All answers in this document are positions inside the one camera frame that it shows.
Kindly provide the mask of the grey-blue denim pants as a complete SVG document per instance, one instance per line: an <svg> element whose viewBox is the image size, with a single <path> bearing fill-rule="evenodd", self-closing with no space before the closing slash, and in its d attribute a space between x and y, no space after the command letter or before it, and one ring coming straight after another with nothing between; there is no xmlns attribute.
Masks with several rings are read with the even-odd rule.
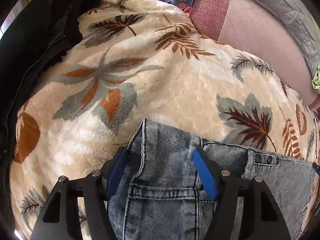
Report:
<svg viewBox="0 0 320 240"><path fill-rule="evenodd" d="M192 159L196 147L237 177L261 176L292 239L319 207L319 176L311 163L240 145L209 141L143 120L129 143L129 158L108 216L117 239L203 239L216 202L205 193Z"/></svg>

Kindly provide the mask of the cream leaf-pattern fleece blanket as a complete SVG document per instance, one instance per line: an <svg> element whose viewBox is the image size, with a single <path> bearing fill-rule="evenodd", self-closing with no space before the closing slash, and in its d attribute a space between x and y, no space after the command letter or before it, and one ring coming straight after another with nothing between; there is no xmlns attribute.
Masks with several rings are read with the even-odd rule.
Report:
<svg viewBox="0 0 320 240"><path fill-rule="evenodd" d="M199 33L175 6L102 0L78 22L82 41L17 112L10 191L25 237L59 176L101 168L145 119L319 163L319 120L299 93L264 60Z"/></svg>

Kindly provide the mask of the green white patterned quilt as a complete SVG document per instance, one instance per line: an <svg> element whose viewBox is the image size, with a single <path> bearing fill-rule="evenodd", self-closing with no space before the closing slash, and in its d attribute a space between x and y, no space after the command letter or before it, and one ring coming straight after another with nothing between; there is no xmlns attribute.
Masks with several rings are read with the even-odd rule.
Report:
<svg viewBox="0 0 320 240"><path fill-rule="evenodd" d="M315 74L315 76L313 77L311 83L312 83L313 89L314 89L318 94L320 94L320 61L319 61L319 63L318 63L318 67L317 67L317 70L316 70L316 74Z"/></svg>

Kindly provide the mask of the black jacket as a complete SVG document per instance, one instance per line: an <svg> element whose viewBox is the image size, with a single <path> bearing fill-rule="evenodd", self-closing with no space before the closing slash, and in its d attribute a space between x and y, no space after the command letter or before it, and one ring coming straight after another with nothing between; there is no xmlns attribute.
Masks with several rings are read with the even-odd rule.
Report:
<svg viewBox="0 0 320 240"><path fill-rule="evenodd" d="M1 232L15 228L9 192L17 112L40 74L82 40L78 17L101 0L31 0L1 38Z"/></svg>

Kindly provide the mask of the pink sofa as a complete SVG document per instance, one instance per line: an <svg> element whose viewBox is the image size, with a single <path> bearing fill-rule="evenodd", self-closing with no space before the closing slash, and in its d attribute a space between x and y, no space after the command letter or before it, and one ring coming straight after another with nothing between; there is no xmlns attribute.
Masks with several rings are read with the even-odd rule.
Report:
<svg viewBox="0 0 320 240"><path fill-rule="evenodd" d="M303 54L283 25L253 0L194 0L190 18L199 33L267 62L310 109L319 110Z"/></svg>

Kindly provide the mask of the grey quilted cover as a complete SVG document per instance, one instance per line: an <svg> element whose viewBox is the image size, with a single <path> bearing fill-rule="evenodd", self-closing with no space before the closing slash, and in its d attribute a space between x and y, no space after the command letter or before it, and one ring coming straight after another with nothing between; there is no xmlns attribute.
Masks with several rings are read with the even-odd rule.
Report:
<svg viewBox="0 0 320 240"><path fill-rule="evenodd" d="M280 21L295 40L311 76L319 64L319 38L313 19L301 0L253 0Z"/></svg>

